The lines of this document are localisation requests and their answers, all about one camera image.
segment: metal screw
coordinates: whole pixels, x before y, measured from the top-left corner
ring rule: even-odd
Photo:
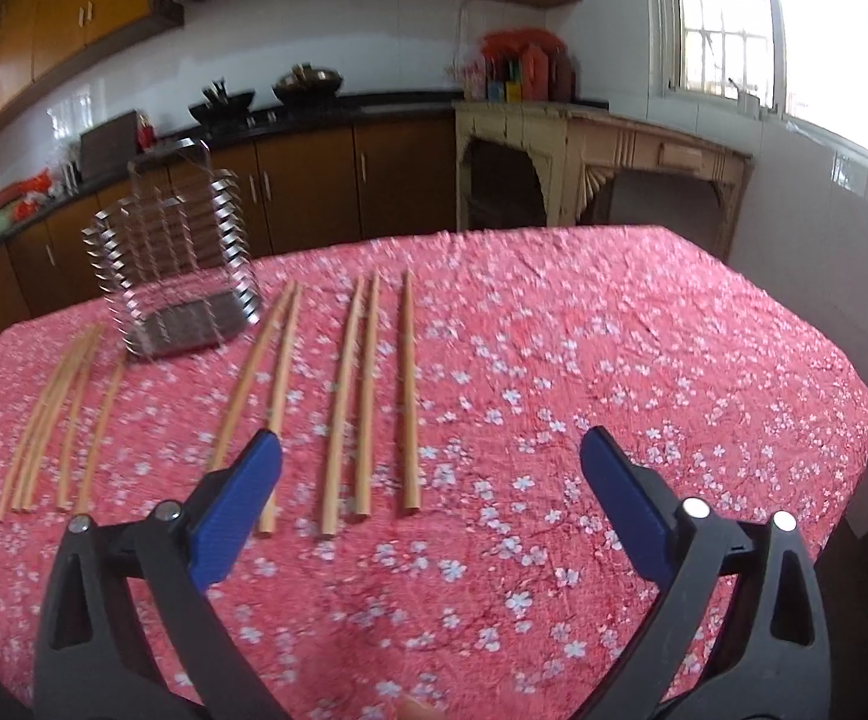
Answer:
[[[685,498],[684,503],[681,504],[681,508],[684,509],[688,517],[693,517],[694,519],[704,519],[711,513],[711,507],[700,498]]]
[[[85,533],[88,528],[90,528],[90,517],[86,514],[77,514],[67,523],[67,530],[71,533]]]
[[[181,504],[176,501],[161,501],[154,509],[154,516],[161,522],[172,522],[181,516]]]
[[[771,519],[779,529],[788,533],[797,527],[797,520],[794,519],[793,514],[788,514],[788,512],[775,512]]]

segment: tablecloth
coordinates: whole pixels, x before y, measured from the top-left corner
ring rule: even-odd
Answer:
[[[423,510],[399,509],[397,318],[415,274]],[[354,279],[382,278],[373,516],[317,541],[333,382]],[[279,526],[250,538],[208,597],[293,717],[393,716],[411,694],[452,717],[567,717],[628,642],[656,590],[639,579],[582,481],[581,435],[606,425],[681,496],[731,517],[787,509],[812,554],[868,457],[868,389],[818,331],[693,245],[599,227],[381,240],[258,262],[271,299],[306,286],[283,428]],[[101,301],[0,338],[0,487],[53,365]],[[205,467],[253,332],[125,375],[95,479],[101,523],[183,498]],[[231,459],[263,423],[265,359]],[[79,461],[111,374],[96,362]],[[349,510],[356,411],[346,436]],[[0,524],[0,678],[32,683],[37,613],[65,515],[53,511],[62,429],[33,514]],[[168,683],[192,695],[151,599],[142,620]],[[701,668],[711,604],[678,677]]]

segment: metal basket base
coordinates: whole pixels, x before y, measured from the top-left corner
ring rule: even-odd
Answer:
[[[135,324],[125,342],[137,357],[167,357],[224,343],[257,321],[256,312],[245,315],[244,298],[217,293],[152,313]]]

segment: black countertop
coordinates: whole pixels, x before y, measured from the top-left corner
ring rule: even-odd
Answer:
[[[282,105],[274,105],[252,111],[248,127],[231,130],[208,130],[207,127],[189,127],[162,135],[158,141],[168,143],[181,138],[201,139],[212,149],[228,148],[239,143],[257,140],[274,135],[289,135],[294,132],[308,132],[330,127],[347,127],[364,122],[396,121],[397,119],[422,119],[437,117],[453,111],[452,104],[462,100],[460,92],[383,92],[364,95],[339,95],[330,108],[311,108],[287,113]],[[599,100],[578,100],[579,104],[607,109],[607,103]],[[10,240],[24,230],[45,220],[58,209],[82,197],[106,189],[118,181],[128,178],[127,165],[116,170],[92,176],[77,186],[77,193],[63,197],[41,208],[0,235],[0,244]]]

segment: wire basket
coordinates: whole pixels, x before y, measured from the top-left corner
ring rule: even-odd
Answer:
[[[83,231],[128,351],[146,359],[181,354],[257,322],[262,300],[236,175],[211,170],[206,144],[190,139],[128,167],[133,194]]]

